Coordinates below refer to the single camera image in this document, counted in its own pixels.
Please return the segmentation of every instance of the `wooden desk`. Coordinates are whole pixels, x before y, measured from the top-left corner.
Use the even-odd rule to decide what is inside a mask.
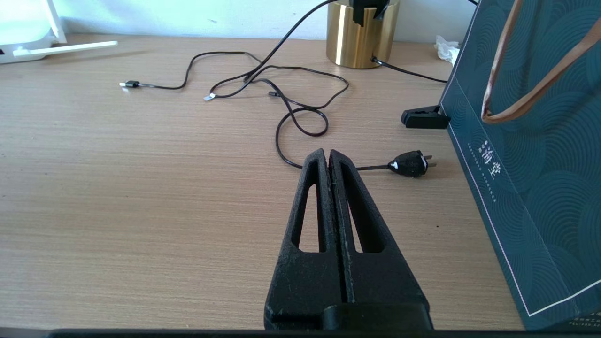
[[[0,327],[261,329],[300,173],[275,152],[281,101],[263,84],[203,101],[214,83],[255,65],[243,56],[198,62],[182,91],[124,91],[118,83],[177,85],[194,54],[265,56],[276,41],[74,35],[69,42],[113,39],[119,47],[0,66]],[[396,44],[392,54],[393,64],[415,72],[446,78],[451,70],[430,45]],[[283,128],[291,159],[302,163],[320,147],[357,166],[416,149],[434,156],[438,167],[422,179],[362,177],[435,327],[521,329],[447,132],[400,124],[404,109],[435,104],[444,85],[337,67],[323,41],[291,40],[271,63],[351,83],[325,109],[325,136]],[[266,75],[302,102],[325,102],[340,88],[305,72]],[[299,121],[309,130],[322,123],[311,114]]]

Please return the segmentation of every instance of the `gold container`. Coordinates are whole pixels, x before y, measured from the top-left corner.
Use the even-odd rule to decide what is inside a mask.
[[[390,57],[394,30],[397,26],[398,0],[391,0],[382,20],[374,19],[376,8],[366,8],[364,25],[353,21],[349,0],[328,5],[328,39],[326,55],[333,63],[350,68],[373,68],[375,56],[384,62]]]

